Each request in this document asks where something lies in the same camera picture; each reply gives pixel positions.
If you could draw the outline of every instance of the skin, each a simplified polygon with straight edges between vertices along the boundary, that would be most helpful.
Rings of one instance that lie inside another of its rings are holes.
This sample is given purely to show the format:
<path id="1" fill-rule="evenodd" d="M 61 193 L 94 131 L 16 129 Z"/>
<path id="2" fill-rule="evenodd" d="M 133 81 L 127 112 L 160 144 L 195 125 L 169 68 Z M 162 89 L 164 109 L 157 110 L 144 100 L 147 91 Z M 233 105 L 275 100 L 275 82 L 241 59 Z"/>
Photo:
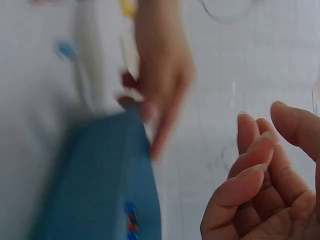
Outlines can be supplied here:
<path id="1" fill-rule="evenodd" d="M 207 205 L 200 227 L 203 240 L 320 239 L 320 118 L 281 102 L 272 105 L 271 118 L 289 143 L 315 161 L 316 193 L 293 170 L 273 126 L 241 114 L 240 157 Z M 265 132 L 271 137 L 259 138 Z M 267 169 L 252 171 L 258 164 Z"/>
<path id="2" fill-rule="evenodd" d="M 195 76 L 193 58 L 180 19 L 179 0 L 140 0 L 135 38 L 140 57 L 139 78 L 122 76 L 125 88 L 144 97 L 142 119 L 156 122 L 152 159 L 159 158 L 174 128 L 183 100 Z M 127 96 L 119 102 L 133 102 Z"/>

